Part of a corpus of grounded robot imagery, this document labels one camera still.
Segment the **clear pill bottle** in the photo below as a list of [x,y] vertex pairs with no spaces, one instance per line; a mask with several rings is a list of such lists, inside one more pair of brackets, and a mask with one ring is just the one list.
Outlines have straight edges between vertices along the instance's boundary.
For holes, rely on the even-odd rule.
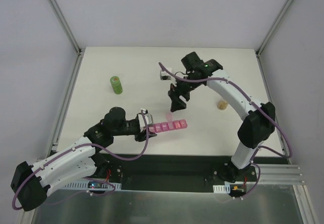
[[217,102],[217,108],[219,110],[226,110],[226,108],[228,107],[228,102],[224,99],[221,99]]

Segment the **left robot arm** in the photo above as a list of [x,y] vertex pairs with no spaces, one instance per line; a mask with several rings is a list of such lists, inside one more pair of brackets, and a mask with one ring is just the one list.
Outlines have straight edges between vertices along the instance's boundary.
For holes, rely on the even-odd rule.
[[10,184],[14,192],[12,208],[34,210],[70,182],[92,175],[104,177],[107,166],[100,151],[108,152],[108,146],[118,136],[134,136],[135,141],[144,142],[147,147],[149,138],[156,135],[149,130],[152,125],[153,117],[146,109],[141,109],[134,119],[126,120],[123,108],[111,108],[66,149],[33,164],[24,161],[16,167]]

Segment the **pink weekly pill organizer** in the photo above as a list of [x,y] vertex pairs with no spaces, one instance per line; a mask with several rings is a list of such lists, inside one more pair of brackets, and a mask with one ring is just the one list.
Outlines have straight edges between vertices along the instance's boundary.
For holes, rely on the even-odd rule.
[[174,120],[172,113],[169,113],[166,115],[166,122],[154,123],[149,126],[149,131],[151,133],[161,133],[186,128],[187,122],[185,119]]

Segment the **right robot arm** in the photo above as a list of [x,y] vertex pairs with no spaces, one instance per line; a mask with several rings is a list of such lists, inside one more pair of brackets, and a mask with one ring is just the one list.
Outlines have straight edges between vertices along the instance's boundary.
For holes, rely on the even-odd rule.
[[252,97],[232,82],[223,66],[214,59],[204,62],[196,52],[192,52],[182,58],[181,62],[186,70],[184,77],[160,66],[160,78],[171,80],[168,91],[170,111],[186,109],[190,93],[200,85],[208,86],[229,103],[242,120],[237,132],[239,144],[230,161],[217,173],[223,181],[239,181],[246,175],[257,147],[275,130],[275,106],[271,102],[253,102]]

